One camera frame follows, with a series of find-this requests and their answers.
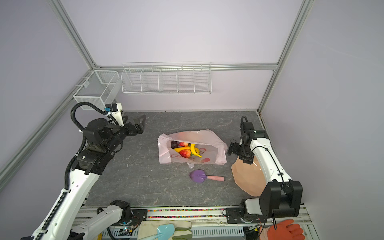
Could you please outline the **yellow banana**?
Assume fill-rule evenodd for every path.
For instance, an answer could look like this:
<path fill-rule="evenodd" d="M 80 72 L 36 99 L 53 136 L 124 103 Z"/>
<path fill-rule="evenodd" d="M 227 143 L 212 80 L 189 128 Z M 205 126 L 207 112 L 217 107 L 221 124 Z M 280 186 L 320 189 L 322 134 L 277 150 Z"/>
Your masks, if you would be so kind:
<path fill-rule="evenodd" d="M 174 151 L 177 152 L 177 153 L 179 154 L 179 152 L 180 152 L 181 150 L 184 150 L 184 149 L 190 149 L 190 150 L 191 150 L 191 152 L 192 152 L 191 157 L 192 157 L 192 156 L 197 156 L 197 157 L 199 157 L 199 158 L 202 157 L 202 156 L 200 155 L 200 150 L 199 150 L 198 148 L 196 148 L 196 145 L 195 145 L 195 144 L 191 144 L 191 145 L 189 145 L 188 147 L 179 147 L 179 148 L 174 149 Z"/>

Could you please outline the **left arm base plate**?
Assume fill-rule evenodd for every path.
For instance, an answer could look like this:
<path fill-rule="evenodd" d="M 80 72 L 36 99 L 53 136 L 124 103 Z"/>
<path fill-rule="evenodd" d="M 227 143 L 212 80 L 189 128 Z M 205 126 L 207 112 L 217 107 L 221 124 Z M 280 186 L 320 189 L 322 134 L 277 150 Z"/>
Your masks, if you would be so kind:
<path fill-rule="evenodd" d="M 138 226 L 147 219 L 147 209 L 123 210 L 121 219 L 112 226 Z"/>

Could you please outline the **dark purple plum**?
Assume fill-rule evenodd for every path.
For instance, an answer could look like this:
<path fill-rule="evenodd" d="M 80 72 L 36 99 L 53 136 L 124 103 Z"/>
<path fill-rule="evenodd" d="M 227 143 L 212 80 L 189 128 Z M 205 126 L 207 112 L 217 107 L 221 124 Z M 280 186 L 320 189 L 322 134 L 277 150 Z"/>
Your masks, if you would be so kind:
<path fill-rule="evenodd" d="M 179 147 L 179 142 L 177 141 L 171 141 L 171 148 L 172 149 L 176 149 Z"/>

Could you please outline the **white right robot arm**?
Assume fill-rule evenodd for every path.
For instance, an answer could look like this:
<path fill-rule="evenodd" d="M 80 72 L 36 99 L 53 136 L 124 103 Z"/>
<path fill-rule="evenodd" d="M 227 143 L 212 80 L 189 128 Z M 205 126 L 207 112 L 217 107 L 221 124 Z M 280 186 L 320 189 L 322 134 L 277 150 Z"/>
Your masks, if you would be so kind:
<path fill-rule="evenodd" d="M 280 164 L 265 130 L 257 130 L 243 116 L 241 140 L 231 143 L 227 155 L 238 156 L 232 165 L 235 183 L 251 198 L 237 208 L 227 208 L 228 223 L 265 223 L 271 218 L 297 217 L 303 187 Z"/>

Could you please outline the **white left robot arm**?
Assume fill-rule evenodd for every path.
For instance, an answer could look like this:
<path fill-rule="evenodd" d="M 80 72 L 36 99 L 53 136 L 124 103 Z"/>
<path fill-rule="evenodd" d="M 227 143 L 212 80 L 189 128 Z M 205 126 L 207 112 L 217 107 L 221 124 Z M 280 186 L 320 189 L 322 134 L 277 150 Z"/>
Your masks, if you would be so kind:
<path fill-rule="evenodd" d="M 83 127 L 76 118 L 77 110 L 83 106 L 91 107 L 103 117 Z M 110 226 L 128 224 L 134 217 L 130 203 L 115 200 L 95 217 L 73 226 L 91 188 L 122 150 L 124 139 L 144 132 L 146 115 L 131 123 L 128 116 L 123 115 L 120 103 L 107 104 L 102 110 L 89 102 L 80 102 L 73 106 L 70 117 L 82 133 L 82 143 L 66 167 L 64 188 L 29 240 L 92 240 Z"/>

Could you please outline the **pink printed plastic bag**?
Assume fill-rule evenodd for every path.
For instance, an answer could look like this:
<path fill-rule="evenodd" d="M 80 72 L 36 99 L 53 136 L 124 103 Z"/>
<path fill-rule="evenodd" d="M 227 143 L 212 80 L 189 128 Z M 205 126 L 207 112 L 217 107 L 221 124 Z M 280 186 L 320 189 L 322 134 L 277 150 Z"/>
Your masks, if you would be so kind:
<path fill-rule="evenodd" d="M 162 134 L 158 138 L 160 164 L 186 163 L 200 165 L 227 163 L 227 145 L 212 131 L 189 131 Z"/>

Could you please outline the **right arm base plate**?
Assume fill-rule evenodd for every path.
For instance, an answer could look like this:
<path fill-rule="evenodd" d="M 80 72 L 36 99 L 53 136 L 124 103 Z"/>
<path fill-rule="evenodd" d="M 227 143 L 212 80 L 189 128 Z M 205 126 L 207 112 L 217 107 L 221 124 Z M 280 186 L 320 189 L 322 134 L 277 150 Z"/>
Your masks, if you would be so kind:
<path fill-rule="evenodd" d="M 225 208 L 222 213 L 228 224 L 264 224 L 267 222 L 264 216 L 249 214 L 243 207 Z"/>

